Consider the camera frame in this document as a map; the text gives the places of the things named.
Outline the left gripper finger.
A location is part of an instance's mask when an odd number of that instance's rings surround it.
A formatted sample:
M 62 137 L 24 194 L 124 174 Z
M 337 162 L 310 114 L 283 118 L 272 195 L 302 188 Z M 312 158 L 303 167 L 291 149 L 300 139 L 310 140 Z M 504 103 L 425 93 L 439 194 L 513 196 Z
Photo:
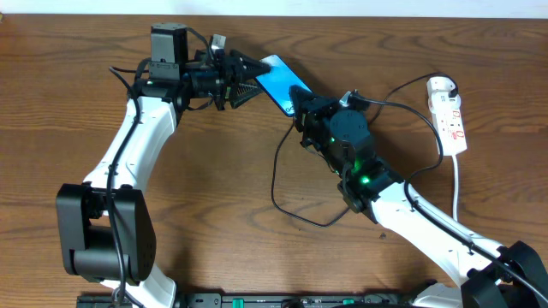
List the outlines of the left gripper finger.
M 262 88 L 253 83 L 245 82 L 233 86 L 229 90 L 229 103 L 232 108 L 239 108 L 250 99 L 263 92 Z
M 235 61 L 234 72 L 237 81 L 252 80 L 271 71 L 269 64 L 253 59 L 238 50 L 232 50 L 230 57 Z

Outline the blue Galaxy smartphone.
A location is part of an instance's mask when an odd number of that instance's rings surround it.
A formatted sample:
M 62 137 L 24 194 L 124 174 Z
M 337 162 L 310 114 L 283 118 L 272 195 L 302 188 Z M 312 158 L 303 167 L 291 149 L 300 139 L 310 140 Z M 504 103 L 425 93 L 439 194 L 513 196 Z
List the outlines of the blue Galaxy smartphone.
M 294 116 L 295 110 L 290 89 L 296 86 L 308 92 L 312 90 L 280 56 L 270 55 L 261 59 L 260 62 L 267 64 L 270 71 L 258 76 L 256 82 L 287 117 Z

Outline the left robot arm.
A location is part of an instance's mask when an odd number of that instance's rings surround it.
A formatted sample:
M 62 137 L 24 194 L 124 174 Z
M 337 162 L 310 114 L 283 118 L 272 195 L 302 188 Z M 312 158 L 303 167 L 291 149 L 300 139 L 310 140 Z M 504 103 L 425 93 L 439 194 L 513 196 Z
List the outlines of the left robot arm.
M 237 108 L 259 93 L 256 77 L 269 66 L 225 50 L 214 35 L 188 51 L 193 29 L 160 22 L 151 27 L 151 55 L 126 83 L 127 108 L 115 138 L 79 184 L 56 198 L 63 267 L 70 275 L 109 287 L 112 307 L 177 307 L 177 285 L 158 267 L 157 241 L 145 192 L 155 162 L 194 98 L 204 106 Z

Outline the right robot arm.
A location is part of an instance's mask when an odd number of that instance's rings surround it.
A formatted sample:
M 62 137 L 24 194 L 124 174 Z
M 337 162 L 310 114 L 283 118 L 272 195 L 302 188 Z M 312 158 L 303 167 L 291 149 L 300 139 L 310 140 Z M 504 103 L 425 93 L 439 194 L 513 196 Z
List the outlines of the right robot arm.
M 340 176 L 338 189 L 355 213 L 399 234 L 455 283 L 433 283 L 410 297 L 415 307 L 545 307 L 547 270 L 522 241 L 512 246 L 463 226 L 423 198 L 375 151 L 357 92 L 343 99 L 289 89 L 302 145 L 312 146 Z

